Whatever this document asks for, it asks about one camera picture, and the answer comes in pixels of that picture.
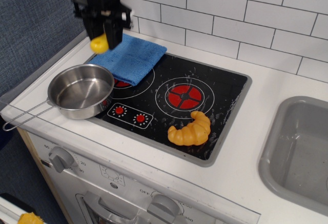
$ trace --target oven knob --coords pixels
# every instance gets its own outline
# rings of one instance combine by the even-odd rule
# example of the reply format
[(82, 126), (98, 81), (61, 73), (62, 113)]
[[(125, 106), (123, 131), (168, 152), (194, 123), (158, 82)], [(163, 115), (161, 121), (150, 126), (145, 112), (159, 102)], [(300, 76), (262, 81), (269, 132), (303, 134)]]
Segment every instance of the oven knob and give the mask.
[(58, 173), (61, 173), (64, 169), (68, 169), (74, 163), (73, 156), (60, 147), (54, 147), (50, 151), (49, 160)]
[(180, 208), (172, 199), (163, 196), (156, 195), (149, 207), (147, 212), (156, 216), (167, 224), (172, 224), (176, 216), (179, 214)]

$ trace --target sink basin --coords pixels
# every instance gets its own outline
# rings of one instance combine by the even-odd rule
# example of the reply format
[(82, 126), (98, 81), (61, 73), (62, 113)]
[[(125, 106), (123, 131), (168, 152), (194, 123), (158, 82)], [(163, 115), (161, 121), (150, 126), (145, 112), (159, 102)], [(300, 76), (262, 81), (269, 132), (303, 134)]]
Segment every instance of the sink basin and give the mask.
[(279, 106), (259, 174), (279, 197), (328, 216), (328, 102), (299, 96)]

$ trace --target pan handle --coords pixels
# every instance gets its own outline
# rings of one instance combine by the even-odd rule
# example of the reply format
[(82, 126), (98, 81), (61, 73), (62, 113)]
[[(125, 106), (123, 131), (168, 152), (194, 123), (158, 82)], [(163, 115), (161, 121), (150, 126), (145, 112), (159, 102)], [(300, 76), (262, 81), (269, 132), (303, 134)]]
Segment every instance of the pan handle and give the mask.
[(33, 108), (29, 109), (28, 111), (25, 111), (24, 113), (20, 114), (19, 116), (16, 116), (15, 118), (11, 119), (10, 121), (8, 121), (7, 123), (5, 123), (5, 124), (2, 126), (2, 129), (3, 129), (5, 132), (9, 132), (9, 131), (11, 131), (11, 130), (17, 128), (17, 127), (19, 127), (20, 125), (22, 125), (22, 124), (28, 122), (29, 120), (31, 120), (31, 119), (33, 119), (33, 118), (35, 118), (35, 117), (37, 117), (37, 116), (39, 116), (39, 115), (45, 113), (46, 111), (51, 110), (52, 108), (55, 107), (55, 106), (51, 106), (50, 108), (48, 108), (48, 109), (46, 109), (46, 110), (44, 110), (44, 111), (42, 111), (42, 112), (40, 112), (40, 113), (38, 113), (38, 114), (36, 114), (36, 115), (33, 115), (32, 117), (30, 117), (30, 118), (28, 118), (27, 120), (25, 120), (25, 121), (19, 123), (18, 125), (14, 126), (14, 127), (12, 127), (12, 128), (6, 129), (6, 125), (10, 124), (12, 121), (14, 121), (14, 120), (20, 118), (21, 116), (23, 116), (23, 115), (29, 113), (30, 111), (36, 109), (37, 107), (43, 105), (43, 104), (46, 103), (46, 102), (48, 102), (48, 99), (47, 99), (46, 101), (42, 102), (41, 104), (38, 104), (37, 106), (34, 106)]

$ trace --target toy stove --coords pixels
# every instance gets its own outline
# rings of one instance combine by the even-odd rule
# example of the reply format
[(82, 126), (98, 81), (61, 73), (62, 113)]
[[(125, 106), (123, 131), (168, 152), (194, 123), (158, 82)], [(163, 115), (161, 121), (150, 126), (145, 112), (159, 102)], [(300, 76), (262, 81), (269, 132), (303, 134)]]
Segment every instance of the toy stove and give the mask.
[[(164, 55), (137, 85), (115, 81), (108, 109), (93, 119), (133, 139), (201, 166), (214, 161), (248, 89), (248, 77), (213, 66)], [(192, 122), (202, 111), (211, 120), (209, 139), (200, 146), (176, 146), (168, 129)]]

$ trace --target microfiber cloth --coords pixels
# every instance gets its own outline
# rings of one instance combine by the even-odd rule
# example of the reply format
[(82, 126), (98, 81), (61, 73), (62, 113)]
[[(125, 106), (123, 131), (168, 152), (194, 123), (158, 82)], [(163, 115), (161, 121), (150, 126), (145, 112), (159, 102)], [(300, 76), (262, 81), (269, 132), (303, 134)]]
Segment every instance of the microfiber cloth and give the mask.
[(164, 46), (123, 34), (117, 47), (95, 56), (89, 63), (103, 66), (115, 79), (136, 86), (166, 51)]

